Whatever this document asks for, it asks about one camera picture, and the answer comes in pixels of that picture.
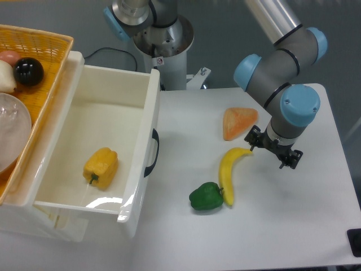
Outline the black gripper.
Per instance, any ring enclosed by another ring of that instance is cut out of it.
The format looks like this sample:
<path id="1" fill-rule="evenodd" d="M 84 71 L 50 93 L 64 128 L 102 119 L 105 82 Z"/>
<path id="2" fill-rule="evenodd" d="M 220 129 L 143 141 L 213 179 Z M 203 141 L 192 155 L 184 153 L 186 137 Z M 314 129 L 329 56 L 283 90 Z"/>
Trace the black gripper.
<path id="1" fill-rule="evenodd" d="M 261 132 L 256 125 L 251 128 L 244 140 L 249 143 L 250 151 L 255 147 L 264 148 L 276 155 L 281 162 L 279 169 L 283 167 L 295 169 L 303 155 L 300 150 L 292 150 L 293 144 L 282 143 L 280 137 L 272 139 L 267 130 Z"/>

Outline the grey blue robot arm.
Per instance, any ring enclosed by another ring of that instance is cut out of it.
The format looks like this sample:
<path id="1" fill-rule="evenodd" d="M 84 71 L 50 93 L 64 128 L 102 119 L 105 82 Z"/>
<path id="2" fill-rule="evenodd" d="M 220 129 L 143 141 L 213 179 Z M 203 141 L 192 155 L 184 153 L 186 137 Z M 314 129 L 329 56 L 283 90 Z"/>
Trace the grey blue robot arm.
<path id="1" fill-rule="evenodd" d="M 234 71 L 234 81 L 270 115 L 264 131 L 251 128 L 245 140 L 265 148 L 284 167 L 295 168 L 302 152 L 293 145 L 314 120 L 320 107 L 316 91 L 291 79 L 321 59 L 328 41 L 316 28 L 305 28 L 286 1 L 246 1 L 246 6 L 275 47 L 266 58 L 246 56 Z M 143 54 L 146 70 L 160 72 L 162 90 L 186 90 L 187 50 L 194 33 L 190 22 L 178 14 L 176 1 L 113 1 L 103 11 L 114 35 L 133 41 Z"/>

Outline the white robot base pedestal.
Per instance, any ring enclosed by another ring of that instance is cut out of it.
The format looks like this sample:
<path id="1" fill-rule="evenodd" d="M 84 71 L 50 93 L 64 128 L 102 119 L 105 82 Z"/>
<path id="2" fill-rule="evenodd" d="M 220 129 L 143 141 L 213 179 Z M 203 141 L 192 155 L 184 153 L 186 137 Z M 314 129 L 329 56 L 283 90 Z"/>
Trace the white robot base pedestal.
<path id="1" fill-rule="evenodd" d="M 161 90 L 197 90 L 206 88 L 211 73 L 202 67 L 195 74 L 187 73 L 187 51 L 194 41 L 191 23 L 179 15 L 167 28 L 150 26 L 133 37 L 142 53 L 147 72 L 156 69 L 160 73 Z"/>

